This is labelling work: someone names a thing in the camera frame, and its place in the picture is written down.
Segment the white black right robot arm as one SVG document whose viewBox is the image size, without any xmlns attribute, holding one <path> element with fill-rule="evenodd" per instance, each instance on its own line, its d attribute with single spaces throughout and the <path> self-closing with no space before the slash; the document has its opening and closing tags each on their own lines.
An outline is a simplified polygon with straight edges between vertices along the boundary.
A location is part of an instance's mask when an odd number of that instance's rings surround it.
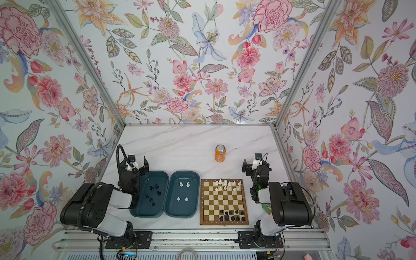
<svg viewBox="0 0 416 260">
<path fill-rule="evenodd" d="M 271 214 L 258 220 L 253 230 L 241 238 L 243 242 L 267 248 L 277 245 L 283 231 L 311 225 L 314 214 L 299 183 L 271 182 L 270 165 L 259 156 L 252 163 L 244 160 L 242 172 L 251 178 L 251 199 L 257 204 L 271 206 Z"/>
</svg>

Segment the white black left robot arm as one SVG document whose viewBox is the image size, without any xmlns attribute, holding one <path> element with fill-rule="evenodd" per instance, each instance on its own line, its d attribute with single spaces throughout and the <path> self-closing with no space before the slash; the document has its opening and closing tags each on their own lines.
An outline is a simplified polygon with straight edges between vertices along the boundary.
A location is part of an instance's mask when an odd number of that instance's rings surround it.
<svg viewBox="0 0 416 260">
<path fill-rule="evenodd" d="M 119 187 L 103 182 L 82 184 L 62 209 L 60 222 L 129 248 L 140 242 L 133 224 L 109 213 L 108 208 L 135 209 L 140 199 L 140 179 L 149 172 L 149 165 L 144 159 L 144 166 L 139 167 L 132 155 L 117 164 Z"/>
</svg>

